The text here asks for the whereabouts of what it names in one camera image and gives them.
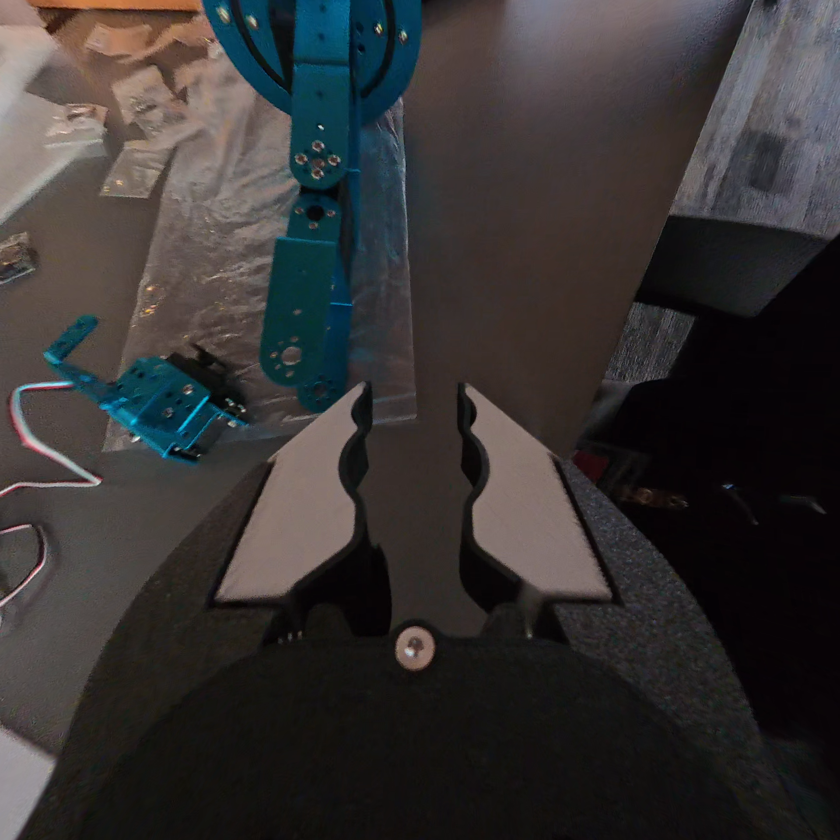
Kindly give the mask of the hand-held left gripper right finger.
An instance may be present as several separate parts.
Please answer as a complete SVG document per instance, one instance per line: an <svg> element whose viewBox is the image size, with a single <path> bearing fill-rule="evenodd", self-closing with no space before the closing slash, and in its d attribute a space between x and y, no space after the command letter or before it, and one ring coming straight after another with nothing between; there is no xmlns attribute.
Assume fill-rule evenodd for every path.
<svg viewBox="0 0 840 840"><path fill-rule="evenodd" d="M458 574L468 597L488 617L512 609L535 638L567 638L559 605L619 603L557 456L464 382L457 427L469 483Z"/></svg>

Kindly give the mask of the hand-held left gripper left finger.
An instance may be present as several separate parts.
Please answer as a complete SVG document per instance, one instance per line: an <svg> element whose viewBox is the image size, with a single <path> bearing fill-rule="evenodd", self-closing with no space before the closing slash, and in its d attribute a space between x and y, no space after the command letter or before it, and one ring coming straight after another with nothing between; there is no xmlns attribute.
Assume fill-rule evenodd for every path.
<svg viewBox="0 0 840 840"><path fill-rule="evenodd" d="M357 384L269 459L216 604L279 603L359 544L372 407L371 383Z"/></svg>

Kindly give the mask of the blue servo bracket assembly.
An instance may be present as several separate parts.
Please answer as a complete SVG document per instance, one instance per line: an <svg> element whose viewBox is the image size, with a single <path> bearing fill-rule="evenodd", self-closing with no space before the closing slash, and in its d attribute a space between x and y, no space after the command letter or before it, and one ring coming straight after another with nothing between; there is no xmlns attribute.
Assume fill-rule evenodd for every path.
<svg viewBox="0 0 840 840"><path fill-rule="evenodd" d="M44 352L45 361L157 455L195 464L225 430L249 424L245 399L228 366L195 343L193 356L173 352L139 358L113 381L69 362L97 326L94 316L76 320Z"/></svg>

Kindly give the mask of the blue toy robot arm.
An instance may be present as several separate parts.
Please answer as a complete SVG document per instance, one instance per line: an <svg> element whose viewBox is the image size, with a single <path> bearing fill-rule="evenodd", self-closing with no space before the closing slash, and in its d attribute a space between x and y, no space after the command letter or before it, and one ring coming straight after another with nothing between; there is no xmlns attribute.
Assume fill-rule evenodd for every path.
<svg viewBox="0 0 840 840"><path fill-rule="evenodd" d="M259 364L322 413L346 390L362 129L413 77L423 3L206 1L203 11L242 78L290 119L299 191L274 245Z"/></svg>

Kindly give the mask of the grey desk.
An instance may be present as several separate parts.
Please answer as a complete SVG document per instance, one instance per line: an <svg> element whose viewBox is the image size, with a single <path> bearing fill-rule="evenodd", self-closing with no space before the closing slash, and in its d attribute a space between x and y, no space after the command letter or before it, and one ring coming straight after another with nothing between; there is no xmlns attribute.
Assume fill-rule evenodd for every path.
<svg viewBox="0 0 840 840"><path fill-rule="evenodd" d="M394 620L474 636L458 576L456 386L571 450L750 2L431 2L405 98L418 419L378 426L362 484ZM202 465L100 455L107 418L34 394L39 436L104 476L18 490L2 526L45 528L54 562L2 635L2 724L60 750L103 645L174 547L275 448Z"/></svg>

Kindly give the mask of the large clear plastic bag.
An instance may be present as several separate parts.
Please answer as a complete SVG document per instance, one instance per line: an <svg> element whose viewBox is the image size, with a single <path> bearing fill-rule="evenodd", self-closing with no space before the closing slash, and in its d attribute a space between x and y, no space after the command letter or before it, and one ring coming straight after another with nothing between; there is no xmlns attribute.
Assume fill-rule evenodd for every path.
<svg viewBox="0 0 840 840"><path fill-rule="evenodd" d="M313 415L259 367L276 238L298 183L288 171L290 121L225 56L175 73L202 128L177 147L123 347L136 359L191 351L229 364L250 422L225 442L288 437ZM404 103L362 129L360 242L351 279L349 385L370 382L375 424L417 416L408 258Z"/></svg>

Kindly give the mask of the small bag of black parts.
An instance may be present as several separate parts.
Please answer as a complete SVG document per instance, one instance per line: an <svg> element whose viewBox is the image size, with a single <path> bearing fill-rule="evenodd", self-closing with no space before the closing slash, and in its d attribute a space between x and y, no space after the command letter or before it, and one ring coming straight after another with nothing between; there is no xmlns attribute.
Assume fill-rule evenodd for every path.
<svg viewBox="0 0 840 840"><path fill-rule="evenodd" d="M28 233L13 234L1 242L1 286L32 275L38 255Z"/></svg>

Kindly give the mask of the pile of small screw bags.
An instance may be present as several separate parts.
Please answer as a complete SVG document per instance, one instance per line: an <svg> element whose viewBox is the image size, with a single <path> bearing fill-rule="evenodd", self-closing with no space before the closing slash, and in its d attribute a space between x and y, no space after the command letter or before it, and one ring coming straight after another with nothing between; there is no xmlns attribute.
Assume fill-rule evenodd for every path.
<svg viewBox="0 0 840 840"><path fill-rule="evenodd" d="M100 194L149 197L177 148L203 133L205 122L165 83L157 66L146 66L112 87L117 115L141 133L122 143ZM110 110L92 101L60 105L45 131L45 147L95 155L104 151Z"/></svg>

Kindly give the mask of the white foam sheet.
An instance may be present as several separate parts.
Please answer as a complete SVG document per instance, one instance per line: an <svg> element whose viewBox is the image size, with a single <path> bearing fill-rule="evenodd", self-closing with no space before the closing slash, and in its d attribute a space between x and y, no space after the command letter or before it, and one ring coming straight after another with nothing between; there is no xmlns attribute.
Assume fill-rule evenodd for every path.
<svg viewBox="0 0 840 840"><path fill-rule="evenodd" d="M1 27L1 222L81 157L104 151L108 109L43 28Z"/></svg>

